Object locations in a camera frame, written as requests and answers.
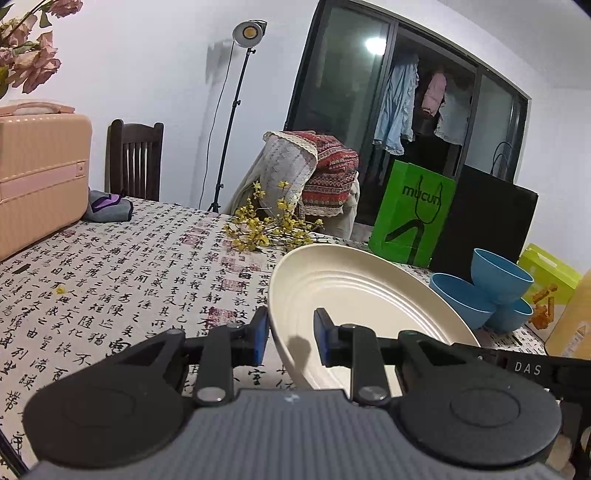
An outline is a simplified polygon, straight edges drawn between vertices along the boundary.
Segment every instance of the blue bowl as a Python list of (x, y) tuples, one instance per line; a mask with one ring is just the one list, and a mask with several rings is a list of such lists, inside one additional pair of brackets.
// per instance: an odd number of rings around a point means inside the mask
[(429, 287), (454, 309), (472, 330), (482, 327), (496, 310), (484, 292), (461, 278), (434, 273)]
[(486, 326), (496, 333), (509, 333), (524, 325), (533, 313), (531, 306), (524, 299), (519, 299), (511, 305), (499, 307)]
[(480, 248), (474, 249), (471, 273), (472, 283), (497, 305), (519, 300), (534, 282), (523, 268)]

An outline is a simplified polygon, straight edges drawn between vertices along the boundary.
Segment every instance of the ceramic plate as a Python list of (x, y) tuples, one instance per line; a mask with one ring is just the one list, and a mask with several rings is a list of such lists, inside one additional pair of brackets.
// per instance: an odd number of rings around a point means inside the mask
[[(417, 330), (442, 342), (478, 346), (456, 312), (423, 282), (375, 255), (315, 244), (287, 254), (269, 285), (271, 331), (285, 368), (298, 388), (343, 388), (350, 370), (326, 368), (314, 340), (313, 314), (324, 307), (335, 325), (357, 323), (380, 337)], [(391, 394), (401, 395), (393, 366)]]

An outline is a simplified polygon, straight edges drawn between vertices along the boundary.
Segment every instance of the calligraphy tablecloth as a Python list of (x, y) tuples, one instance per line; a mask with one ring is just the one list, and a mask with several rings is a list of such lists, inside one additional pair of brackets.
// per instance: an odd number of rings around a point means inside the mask
[[(169, 328), (202, 336), (230, 321), (248, 323), (266, 305), (282, 252), (230, 249), (222, 232), (228, 219), (134, 199), (129, 223), (79, 222), (0, 264), (0, 428), (27, 465), (35, 457), (22, 411), (39, 388)], [(428, 271), (401, 267), (428, 282)], [(544, 353), (527, 329), (478, 337), (483, 346)], [(234, 374), (236, 388), (293, 388), (272, 339), (263, 365)], [(186, 394), (195, 375), (196, 367)], [(0, 479), (8, 478), (0, 465)]]

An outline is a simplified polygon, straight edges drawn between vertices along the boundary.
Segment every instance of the white ceiling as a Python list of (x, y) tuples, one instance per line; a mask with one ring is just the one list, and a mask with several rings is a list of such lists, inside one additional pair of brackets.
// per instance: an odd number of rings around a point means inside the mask
[(573, 0), (439, 0), (554, 87), (591, 90), (591, 18)]

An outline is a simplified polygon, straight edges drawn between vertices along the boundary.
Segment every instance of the bag handle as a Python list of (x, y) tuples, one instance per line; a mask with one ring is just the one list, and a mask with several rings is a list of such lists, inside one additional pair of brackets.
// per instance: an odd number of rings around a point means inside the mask
[(75, 108), (72, 106), (62, 105), (60, 103), (43, 101), (24, 102), (0, 107), (0, 116), (14, 115), (18, 110), (22, 110), (24, 108), (47, 108), (51, 110), (51, 113), (74, 113), (75, 110)]

